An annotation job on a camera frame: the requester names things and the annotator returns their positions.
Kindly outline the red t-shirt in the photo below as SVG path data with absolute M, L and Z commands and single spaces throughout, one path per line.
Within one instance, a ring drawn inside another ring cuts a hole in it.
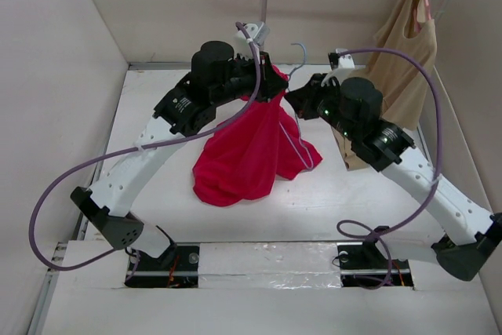
M 268 196 L 276 178 L 293 180 L 322 161 L 288 115 L 281 92 L 255 102 L 237 121 L 206 142 L 195 163 L 193 192 L 212 206 L 232 206 Z

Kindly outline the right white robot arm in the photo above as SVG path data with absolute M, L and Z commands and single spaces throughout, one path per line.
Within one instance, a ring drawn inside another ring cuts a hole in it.
M 466 282 L 479 273 L 500 244 L 501 217 L 435 175 L 435 167 L 413 138 L 381 117 L 383 95 L 371 81 L 347 78 L 339 82 L 315 74 L 285 99 L 299 118 L 321 118 L 348 139 L 363 162 L 407 191 L 444 231 L 436 242 L 399 241 L 390 227 L 379 226 L 362 242 L 362 257 L 368 265 L 379 267 L 390 259 L 422 260 Z

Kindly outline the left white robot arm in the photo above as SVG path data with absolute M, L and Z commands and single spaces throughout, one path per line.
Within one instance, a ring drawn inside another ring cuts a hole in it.
M 215 119 L 219 106 L 243 96 L 268 102 L 286 87 L 268 53 L 245 58 L 226 42 L 204 43 L 192 57 L 190 71 L 155 106 L 136 140 L 136 150 L 121 157 L 89 188 L 74 189 L 71 200 L 113 249 L 140 251 L 157 269 L 169 268 L 176 244 L 162 229 L 132 213 L 136 197 L 180 148 L 182 139 L 198 134 Z

